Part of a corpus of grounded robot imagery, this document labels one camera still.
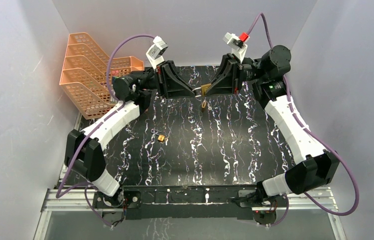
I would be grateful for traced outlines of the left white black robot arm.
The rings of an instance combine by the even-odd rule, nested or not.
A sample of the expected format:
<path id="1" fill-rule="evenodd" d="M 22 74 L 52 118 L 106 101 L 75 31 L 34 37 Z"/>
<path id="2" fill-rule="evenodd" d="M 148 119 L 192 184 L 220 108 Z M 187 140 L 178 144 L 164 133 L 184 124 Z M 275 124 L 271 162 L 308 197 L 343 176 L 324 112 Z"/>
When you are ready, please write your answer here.
<path id="1" fill-rule="evenodd" d="M 195 97 L 197 90 L 185 82 L 173 61 L 155 68 L 113 76 L 112 87 L 119 102 L 93 125 L 69 132 L 66 144 L 67 173 L 74 171 L 105 195 L 112 208 L 120 207 L 124 195 L 120 183 L 108 172 L 104 149 L 120 130 L 149 107 L 152 93 L 166 99 Z"/>

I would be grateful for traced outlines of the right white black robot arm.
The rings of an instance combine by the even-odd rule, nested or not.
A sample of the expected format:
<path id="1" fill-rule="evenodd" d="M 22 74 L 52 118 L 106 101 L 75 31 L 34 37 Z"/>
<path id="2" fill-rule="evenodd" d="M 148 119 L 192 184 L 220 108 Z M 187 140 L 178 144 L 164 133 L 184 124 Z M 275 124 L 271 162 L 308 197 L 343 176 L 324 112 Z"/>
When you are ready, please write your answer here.
<path id="1" fill-rule="evenodd" d="M 293 99 L 283 79 L 291 69 L 291 52 L 276 45 L 261 58 L 240 60 L 232 53 L 223 55 L 218 72 L 210 82 L 207 96 L 236 94 L 243 82 L 251 82 L 254 98 L 273 119 L 293 155 L 295 165 L 283 174 L 257 183 L 256 199 L 269 207 L 276 196 L 302 194 L 331 183 L 339 160 L 299 124 Z"/>

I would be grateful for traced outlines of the orange plastic file organizer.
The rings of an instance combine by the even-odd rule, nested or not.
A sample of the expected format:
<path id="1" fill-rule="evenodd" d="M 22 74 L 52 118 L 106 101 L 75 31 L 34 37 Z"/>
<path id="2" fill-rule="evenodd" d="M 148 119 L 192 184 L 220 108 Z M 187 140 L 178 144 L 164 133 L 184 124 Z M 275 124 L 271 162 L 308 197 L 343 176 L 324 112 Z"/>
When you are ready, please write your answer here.
<path id="1" fill-rule="evenodd" d="M 109 59 L 88 33 L 69 35 L 60 87 L 87 120 L 101 118 L 115 106 L 105 79 Z"/>

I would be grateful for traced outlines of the black aluminium base frame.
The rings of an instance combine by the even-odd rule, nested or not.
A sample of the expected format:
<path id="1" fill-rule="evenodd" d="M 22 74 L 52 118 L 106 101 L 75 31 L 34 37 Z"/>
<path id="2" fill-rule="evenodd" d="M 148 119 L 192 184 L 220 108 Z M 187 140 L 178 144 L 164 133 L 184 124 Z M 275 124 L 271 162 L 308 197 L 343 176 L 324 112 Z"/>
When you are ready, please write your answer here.
<path id="1" fill-rule="evenodd" d="M 273 224 L 286 209 L 319 210 L 311 199 L 335 211 L 337 205 L 329 187 L 319 187 L 304 194 L 273 196 L 258 201 L 256 186 L 240 185 L 126 185 L 115 203 L 94 189 L 81 185 L 57 198 L 55 189 L 48 191 L 42 210 L 47 212 L 93 211 L 108 222 L 156 218 L 236 218 Z"/>

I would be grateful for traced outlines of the large brass padlock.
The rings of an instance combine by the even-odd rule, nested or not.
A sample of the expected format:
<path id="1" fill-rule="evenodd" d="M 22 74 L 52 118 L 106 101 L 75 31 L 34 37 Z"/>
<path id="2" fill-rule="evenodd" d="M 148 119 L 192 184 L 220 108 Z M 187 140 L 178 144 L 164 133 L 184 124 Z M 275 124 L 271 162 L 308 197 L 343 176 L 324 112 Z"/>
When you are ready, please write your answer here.
<path id="1" fill-rule="evenodd" d="M 204 113 L 204 112 L 208 112 L 211 110 L 212 110 L 212 106 L 211 106 L 210 100 L 204 99 L 201 103 L 201 112 Z"/>

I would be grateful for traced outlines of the medium brass padlock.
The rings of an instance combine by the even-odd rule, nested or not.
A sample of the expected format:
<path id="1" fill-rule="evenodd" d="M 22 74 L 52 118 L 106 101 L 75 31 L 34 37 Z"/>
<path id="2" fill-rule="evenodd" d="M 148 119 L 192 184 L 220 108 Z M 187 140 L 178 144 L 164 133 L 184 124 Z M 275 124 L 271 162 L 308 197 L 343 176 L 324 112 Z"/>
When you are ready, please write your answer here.
<path id="1" fill-rule="evenodd" d="M 204 97 L 206 95 L 207 90 L 211 87 L 210 83 L 201 85 L 200 87 L 196 87 L 193 89 L 193 92 L 195 93 L 195 97 Z"/>

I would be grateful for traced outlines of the small brass padlock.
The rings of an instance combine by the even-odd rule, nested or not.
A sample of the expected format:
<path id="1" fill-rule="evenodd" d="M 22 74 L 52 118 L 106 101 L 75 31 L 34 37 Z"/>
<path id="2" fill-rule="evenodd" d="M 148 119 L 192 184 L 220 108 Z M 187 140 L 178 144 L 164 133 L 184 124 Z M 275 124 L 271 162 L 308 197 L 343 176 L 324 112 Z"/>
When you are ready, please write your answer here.
<path id="1" fill-rule="evenodd" d="M 165 141 L 167 141 L 167 137 L 159 130 L 156 130 L 156 129 L 152 129 L 151 130 L 151 133 L 157 137 L 157 141 L 160 142 L 160 143 L 164 143 Z"/>

